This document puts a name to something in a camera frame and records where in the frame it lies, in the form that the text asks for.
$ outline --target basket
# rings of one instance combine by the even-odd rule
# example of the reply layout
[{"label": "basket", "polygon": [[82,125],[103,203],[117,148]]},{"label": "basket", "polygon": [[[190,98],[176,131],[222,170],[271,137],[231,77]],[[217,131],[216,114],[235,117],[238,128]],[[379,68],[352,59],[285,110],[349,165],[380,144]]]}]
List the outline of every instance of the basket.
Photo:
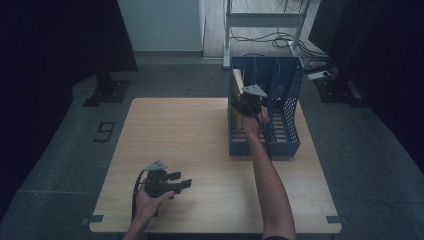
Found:
[{"label": "basket", "polygon": [[303,65],[298,57],[233,57],[228,98],[228,136],[231,156],[251,155],[241,117],[231,107],[236,94],[233,69],[240,69],[244,85],[258,84],[268,97],[263,105],[268,108],[267,132],[271,155],[293,156],[300,146],[294,116],[303,76]]}]

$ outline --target skin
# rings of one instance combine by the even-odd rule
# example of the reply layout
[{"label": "skin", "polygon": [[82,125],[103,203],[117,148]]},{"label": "skin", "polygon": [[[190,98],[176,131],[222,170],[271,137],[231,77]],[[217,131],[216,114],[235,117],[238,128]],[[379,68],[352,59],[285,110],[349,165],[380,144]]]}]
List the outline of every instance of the skin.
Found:
[{"label": "skin", "polygon": [[[268,123],[268,111],[262,107],[264,124]],[[269,159],[259,136],[261,129],[255,118],[244,116],[243,128],[246,131],[250,150],[253,157],[256,188],[258,191],[263,219],[263,236],[282,236],[291,240],[296,239],[296,230],[293,213],[286,190],[278,172]]]},{"label": "skin", "polygon": [[139,240],[141,239],[150,220],[155,215],[156,210],[162,203],[174,196],[174,192],[167,192],[158,198],[151,198],[145,191],[144,185],[140,186],[137,194],[137,210],[130,228],[125,234],[124,240]]}]

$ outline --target human hand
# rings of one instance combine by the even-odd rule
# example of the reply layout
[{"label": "human hand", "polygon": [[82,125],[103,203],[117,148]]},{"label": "human hand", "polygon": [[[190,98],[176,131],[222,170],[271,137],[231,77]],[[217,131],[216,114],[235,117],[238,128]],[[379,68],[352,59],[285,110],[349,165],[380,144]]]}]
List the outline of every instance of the human hand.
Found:
[{"label": "human hand", "polygon": [[[261,107],[261,112],[257,115],[263,124],[266,125],[269,122],[268,109],[264,106]],[[261,127],[256,121],[254,116],[243,116],[243,128],[246,132],[246,136],[249,140],[259,139],[261,134]]]},{"label": "human hand", "polygon": [[137,193],[137,210],[134,219],[125,234],[124,240],[141,239],[143,232],[150,223],[150,219],[155,215],[162,203],[174,196],[174,192],[166,192],[158,198],[151,198],[144,191],[144,183],[141,184]]},{"label": "human hand", "polygon": [[144,191],[144,184],[141,184],[137,194],[137,210],[134,219],[148,225],[162,203],[174,195],[173,191],[169,191],[157,198],[152,198]]}]

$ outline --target black device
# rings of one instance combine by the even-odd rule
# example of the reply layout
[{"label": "black device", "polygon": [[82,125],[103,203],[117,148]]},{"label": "black device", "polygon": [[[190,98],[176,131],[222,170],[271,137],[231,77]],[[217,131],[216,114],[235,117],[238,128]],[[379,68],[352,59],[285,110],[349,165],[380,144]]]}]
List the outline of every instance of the black device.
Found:
[{"label": "black device", "polygon": [[231,96],[231,106],[241,115],[252,116],[255,118],[256,122],[258,122],[262,135],[265,139],[266,152],[269,159],[272,161],[271,146],[269,143],[267,129],[263,121],[258,117],[258,114],[262,111],[262,98],[266,98],[268,95],[257,84],[244,86],[241,90],[241,94]]},{"label": "black device", "polygon": [[[170,183],[181,178],[181,172],[167,173],[165,169],[167,166],[160,160],[155,161],[147,168],[143,169],[134,185],[133,199],[132,199],[132,216],[131,221],[134,219],[137,210],[137,194],[140,185],[144,184],[144,191],[152,198],[160,197],[162,194],[173,191],[175,194],[180,194],[183,189],[191,187],[192,179],[184,180],[179,183]],[[147,171],[147,178],[141,182],[143,173]]]}]

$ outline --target black curtain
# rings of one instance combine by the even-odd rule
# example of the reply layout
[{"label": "black curtain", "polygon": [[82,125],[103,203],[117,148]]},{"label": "black curtain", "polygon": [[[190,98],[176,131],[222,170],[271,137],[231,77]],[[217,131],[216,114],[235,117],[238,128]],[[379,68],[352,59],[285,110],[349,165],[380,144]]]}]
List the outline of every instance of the black curtain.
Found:
[{"label": "black curtain", "polygon": [[137,66],[115,0],[2,1],[0,43],[3,216],[65,116],[73,85]]}]

